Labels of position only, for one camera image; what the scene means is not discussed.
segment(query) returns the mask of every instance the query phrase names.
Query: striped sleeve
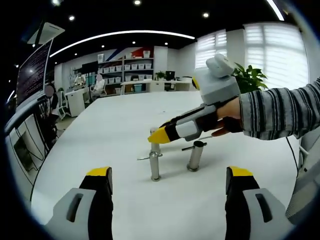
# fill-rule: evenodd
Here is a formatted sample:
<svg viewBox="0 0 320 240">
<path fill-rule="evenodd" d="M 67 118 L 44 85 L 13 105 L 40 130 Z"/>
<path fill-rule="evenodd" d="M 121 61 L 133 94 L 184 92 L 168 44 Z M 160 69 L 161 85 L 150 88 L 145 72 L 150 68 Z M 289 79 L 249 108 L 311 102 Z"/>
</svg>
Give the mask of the striped sleeve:
<svg viewBox="0 0 320 240">
<path fill-rule="evenodd" d="M 273 88 L 240 95 L 243 133 L 261 140 L 294 135 L 320 126 L 320 78 L 295 90 Z"/>
</svg>

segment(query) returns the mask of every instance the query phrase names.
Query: metal peg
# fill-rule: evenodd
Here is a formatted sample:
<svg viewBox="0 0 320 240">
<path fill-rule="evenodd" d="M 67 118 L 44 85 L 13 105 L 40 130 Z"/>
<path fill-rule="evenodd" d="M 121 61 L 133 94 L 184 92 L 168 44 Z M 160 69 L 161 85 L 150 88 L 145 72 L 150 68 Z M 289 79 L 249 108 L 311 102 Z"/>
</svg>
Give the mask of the metal peg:
<svg viewBox="0 0 320 240">
<path fill-rule="evenodd" d="M 150 159 L 150 167 L 151 167 L 151 180 L 154 182 L 158 182 L 161 178 L 159 174 L 159 157 L 162 157 L 161 153 L 151 151 L 148 157 L 138 158 L 137 160 L 146 160 Z"/>
<path fill-rule="evenodd" d="M 150 135 L 152 135 L 155 131 L 157 131 L 157 127 L 152 127 L 150 129 Z M 161 153 L 160 144 L 159 143 L 151 143 L 151 152 Z"/>
<path fill-rule="evenodd" d="M 199 169 L 199 162 L 201 158 L 201 154 L 204 150 L 204 146 L 207 145 L 206 142 L 195 141 L 193 146 L 182 149 L 182 151 L 186 151 L 192 149 L 189 163 L 186 165 L 186 168 L 190 172 L 196 172 Z"/>
</svg>

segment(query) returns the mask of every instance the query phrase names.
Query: hand-held gripper device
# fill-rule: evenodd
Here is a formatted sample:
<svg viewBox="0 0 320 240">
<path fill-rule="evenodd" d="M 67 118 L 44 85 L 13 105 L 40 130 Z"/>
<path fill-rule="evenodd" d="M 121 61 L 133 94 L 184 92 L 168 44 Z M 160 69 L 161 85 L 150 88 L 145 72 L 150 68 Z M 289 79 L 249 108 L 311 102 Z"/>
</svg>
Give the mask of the hand-held gripper device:
<svg viewBox="0 0 320 240">
<path fill-rule="evenodd" d="M 200 107 L 177 116 L 160 126 L 149 138 L 149 142 L 166 144 L 184 138 L 198 139 L 202 132 L 214 129 L 218 122 L 217 108 L 240 95 L 236 78 L 231 76 L 235 65 L 222 54 L 216 54 L 206 62 L 207 67 L 198 68 L 192 79 L 200 90 L 203 103 Z M 225 118 L 225 127 L 230 132 L 240 132 L 239 123 L 231 117 Z"/>
</svg>

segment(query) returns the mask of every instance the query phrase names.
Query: white table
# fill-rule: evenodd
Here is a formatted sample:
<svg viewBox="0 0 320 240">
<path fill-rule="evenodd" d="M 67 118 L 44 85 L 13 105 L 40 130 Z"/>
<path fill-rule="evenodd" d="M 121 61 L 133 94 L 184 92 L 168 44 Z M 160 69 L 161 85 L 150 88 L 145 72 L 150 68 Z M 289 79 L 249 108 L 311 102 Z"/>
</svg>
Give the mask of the white table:
<svg viewBox="0 0 320 240">
<path fill-rule="evenodd" d="M 206 139 L 200 169 L 189 172 L 192 142 L 161 145 L 161 180 L 151 181 L 150 128 L 198 107 L 198 92 L 155 92 L 97 99 L 66 129 L 37 177 L 31 208 L 46 224 L 54 205 L 91 169 L 111 166 L 115 240 L 222 240 L 226 232 L 226 167 L 252 171 L 286 207 L 296 167 L 285 138 L 262 141 L 242 133 Z M 289 137 L 298 157 L 299 141 Z"/>
<path fill-rule="evenodd" d="M 65 96 L 68 99 L 68 106 L 71 117 L 77 117 L 85 108 L 84 94 L 89 92 L 89 88 L 85 87 L 79 90 L 67 92 Z"/>
<path fill-rule="evenodd" d="M 155 81 L 152 79 L 145 79 L 140 81 L 125 81 L 121 83 L 121 95 L 125 94 L 126 85 L 135 85 L 135 84 L 146 84 L 146 92 L 164 92 L 165 84 L 174 84 L 176 91 L 195 91 L 196 89 L 192 85 L 192 82 L 189 81 Z"/>
</svg>

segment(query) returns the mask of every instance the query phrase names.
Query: window blind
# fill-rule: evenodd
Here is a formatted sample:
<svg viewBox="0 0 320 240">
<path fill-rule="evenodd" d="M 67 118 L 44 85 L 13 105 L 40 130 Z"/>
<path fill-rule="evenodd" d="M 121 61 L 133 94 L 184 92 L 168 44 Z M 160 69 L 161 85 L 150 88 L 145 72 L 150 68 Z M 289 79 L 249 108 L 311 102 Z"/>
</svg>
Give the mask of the window blind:
<svg viewBox="0 0 320 240">
<path fill-rule="evenodd" d="M 212 58 L 217 53 L 227 55 L 227 35 L 225 29 L 197 39 L 195 68 L 206 68 L 206 60 Z"/>
<path fill-rule="evenodd" d="M 246 66 L 262 69 L 269 88 L 304 87 L 308 60 L 299 30 L 282 23 L 245 25 Z"/>
</svg>

